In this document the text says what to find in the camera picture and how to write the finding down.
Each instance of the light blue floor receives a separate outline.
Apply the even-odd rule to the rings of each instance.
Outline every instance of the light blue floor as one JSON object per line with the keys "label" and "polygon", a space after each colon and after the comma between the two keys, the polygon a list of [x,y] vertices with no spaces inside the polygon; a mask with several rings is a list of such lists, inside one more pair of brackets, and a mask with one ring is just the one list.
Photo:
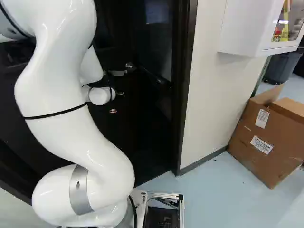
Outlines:
{"label": "light blue floor", "polygon": [[303,228],[304,171],[268,189],[229,153],[175,177],[165,173],[138,187],[185,195],[186,228]]}
{"label": "light blue floor", "polygon": [[[265,92],[273,87],[275,86],[262,82],[256,94]],[[287,80],[287,82],[285,82],[284,88],[279,98],[283,98],[283,97],[289,97],[291,99],[294,99],[304,104],[304,78],[292,74],[290,78]]]}

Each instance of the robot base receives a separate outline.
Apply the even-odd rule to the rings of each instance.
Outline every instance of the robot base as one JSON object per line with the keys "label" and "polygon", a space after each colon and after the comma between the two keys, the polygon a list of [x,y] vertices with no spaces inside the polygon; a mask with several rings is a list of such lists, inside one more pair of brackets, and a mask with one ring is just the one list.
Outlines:
{"label": "robot base", "polygon": [[[137,213],[136,228],[184,228],[184,196],[152,193],[134,189],[131,193]],[[133,208],[129,201],[127,213],[115,228],[135,228]]]}

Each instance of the gray trash can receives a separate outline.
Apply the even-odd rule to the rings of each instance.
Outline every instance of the gray trash can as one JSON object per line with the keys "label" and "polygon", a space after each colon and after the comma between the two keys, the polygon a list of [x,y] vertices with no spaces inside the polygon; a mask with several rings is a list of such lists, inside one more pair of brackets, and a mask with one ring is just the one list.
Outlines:
{"label": "gray trash can", "polygon": [[264,82],[278,85],[287,81],[303,54],[297,52],[273,55],[264,76]]}

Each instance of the black cable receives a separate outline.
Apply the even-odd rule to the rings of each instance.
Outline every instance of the black cable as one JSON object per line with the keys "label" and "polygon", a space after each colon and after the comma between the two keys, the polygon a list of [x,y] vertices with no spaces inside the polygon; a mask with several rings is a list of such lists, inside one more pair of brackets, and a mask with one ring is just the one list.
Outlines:
{"label": "black cable", "polygon": [[108,84],[109,84],[109,88],[110,88],[110,101],[112,101],[113,100],[113,94],[112,94],[112,87],[111,87],[110,73],[109,72],[107,74],[107,79],[108,79]]}
{"label": "black cable", "polygon": [[138,227],[137,227],[137,213],[136,213],[136,207],[135,207],[135,204],[134,204],[133,199],[132,199],[131,196],[129,196],[129,199],[130,199],[130,202],[131,202],[131,205],[132,205],[132,209],[133,209],[134,228],[138,228]]}
{"label": "black cable", "polygon": [[69,113],[69,112],[75,111],[79,108],[82,108],[84,106],[86,106],[86,102],[82,105],[79,105],[77,107],[70,108],[70,109],[67,109],[67,110],[64,110],[64,111],[61,111],[61,112],[51,113],[51,114],[46,114],[46,115],[29,116],[29,117],[24,116],[23,119],[25,119],[25,120],[36,120],[36,119],[48,118],[48,117],[52,117],[52,116],[56,116],[56,115],[62,115],[62,114],[65,114],[65,113]]}

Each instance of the white wall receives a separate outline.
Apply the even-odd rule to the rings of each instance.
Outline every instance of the white wall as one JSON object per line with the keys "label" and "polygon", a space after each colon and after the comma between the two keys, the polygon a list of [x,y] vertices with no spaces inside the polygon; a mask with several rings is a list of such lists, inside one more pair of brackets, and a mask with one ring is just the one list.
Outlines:
{"label": "white wall", "polygon": [[198,0],[180,168],[228,144],[266,61],[217,53],[225,4]]}
{"label": "white wall", "polygon": [[53,228],[33,208],[0,188],[0,228]]}

